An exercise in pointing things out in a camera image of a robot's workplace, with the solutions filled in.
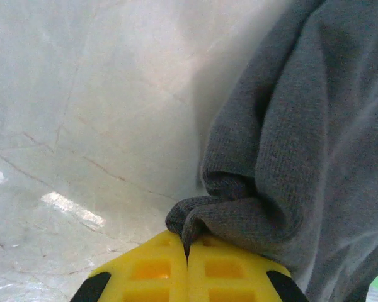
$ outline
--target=marble floor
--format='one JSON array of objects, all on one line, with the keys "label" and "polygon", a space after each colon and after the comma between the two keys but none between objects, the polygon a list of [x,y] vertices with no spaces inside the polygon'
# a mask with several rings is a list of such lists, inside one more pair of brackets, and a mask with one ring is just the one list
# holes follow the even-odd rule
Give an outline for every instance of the marble floor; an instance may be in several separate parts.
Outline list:
[{"label": "marble floor", "polygon": [[210,121],[288,2],[0,1],[0,302],[68,301],[202,193]]}]

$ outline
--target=knit fabric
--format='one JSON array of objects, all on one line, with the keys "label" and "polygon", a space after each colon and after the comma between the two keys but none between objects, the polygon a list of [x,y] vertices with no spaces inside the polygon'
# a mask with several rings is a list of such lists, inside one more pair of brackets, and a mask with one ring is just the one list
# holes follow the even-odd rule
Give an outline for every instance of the knit fabric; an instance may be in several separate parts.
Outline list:
[{"label": "knit fabric", "polygon": [[212,125],[210,196],[166,225],[210,232],[287,267],[310,301],[378,275],[378,0],[296,1]]}]

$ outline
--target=marble wall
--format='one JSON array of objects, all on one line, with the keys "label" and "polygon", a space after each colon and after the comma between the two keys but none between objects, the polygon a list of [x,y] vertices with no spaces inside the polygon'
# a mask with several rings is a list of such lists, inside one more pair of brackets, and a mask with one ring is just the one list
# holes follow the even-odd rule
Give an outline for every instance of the marble wall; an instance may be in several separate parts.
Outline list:
[{"label": "marble wall", "polygon": [[0,301],[69,300],[202,194],[210,122],[288,1],[0,1]]}]

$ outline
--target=yellow plastic object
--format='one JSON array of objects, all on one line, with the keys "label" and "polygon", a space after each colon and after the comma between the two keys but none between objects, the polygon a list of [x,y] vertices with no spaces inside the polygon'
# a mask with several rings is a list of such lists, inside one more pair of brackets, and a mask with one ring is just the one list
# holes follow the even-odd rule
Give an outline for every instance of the yellow plastic object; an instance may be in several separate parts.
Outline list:
[{"label": "yellow plastic object", "polygon": [[290,276],[280,264],[211,236],[191,246],[186,263],[179,236],[165,231],[94,270],[90,277],[110,278],[90,301],[281,302],[270,270]]}]

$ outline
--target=gray fabric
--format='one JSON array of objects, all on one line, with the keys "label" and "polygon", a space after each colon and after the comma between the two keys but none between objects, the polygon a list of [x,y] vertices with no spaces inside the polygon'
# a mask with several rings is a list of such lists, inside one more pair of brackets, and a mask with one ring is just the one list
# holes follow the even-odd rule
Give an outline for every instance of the gray fabric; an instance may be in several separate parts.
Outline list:
[{"label": "gray fabric", "polygon": [[296,1],[212,126],[210,196],[168,229],[285,265],[310,301],[343,301],[378,274],[378,0]]}]

